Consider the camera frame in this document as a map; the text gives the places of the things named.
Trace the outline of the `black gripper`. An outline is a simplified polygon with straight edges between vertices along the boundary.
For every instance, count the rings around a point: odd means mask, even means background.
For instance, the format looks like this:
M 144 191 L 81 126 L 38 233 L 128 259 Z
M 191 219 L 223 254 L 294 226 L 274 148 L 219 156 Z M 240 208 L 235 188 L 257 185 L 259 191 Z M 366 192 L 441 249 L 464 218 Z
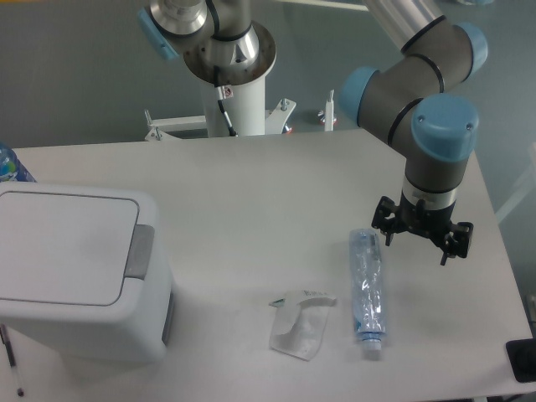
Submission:
M 455 190 L 447 193 L 403 190 L 399 205 L 387 196 L 380 198 L 371 225 L 385 236 L 386 246 L 401 233 L 432 240 L 442 251 L 440 265 L 445 265 L 448 259 L 466 259 L 472 243 L 473 223 L 451 221 L 455 204 Z

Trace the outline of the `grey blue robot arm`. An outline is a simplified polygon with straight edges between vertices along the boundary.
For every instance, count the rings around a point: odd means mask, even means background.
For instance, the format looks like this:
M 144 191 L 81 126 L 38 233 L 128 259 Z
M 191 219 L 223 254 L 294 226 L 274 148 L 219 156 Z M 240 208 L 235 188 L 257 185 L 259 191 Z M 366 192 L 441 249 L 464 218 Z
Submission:
M 386 71 L 361 67 L 345 81 L 339 105 L 355 124 L 405 160 L 399 201 L 382 197 L 372 226 L 387 239 L 409 232 L 445 259 L 467 256 L 473 226 L 451 219 L 479 117 L 451 90 L 487 59 L 482 31 L 454 25 L 432 1 L 368 1 L 366 8 L 399 48 Z M 137 15 L 164 59 L 180 57 L 202 84 L 212 137 L 268 133 L 265 77 L 276 62 L 270 32 L 247 1 L 151 1 Z

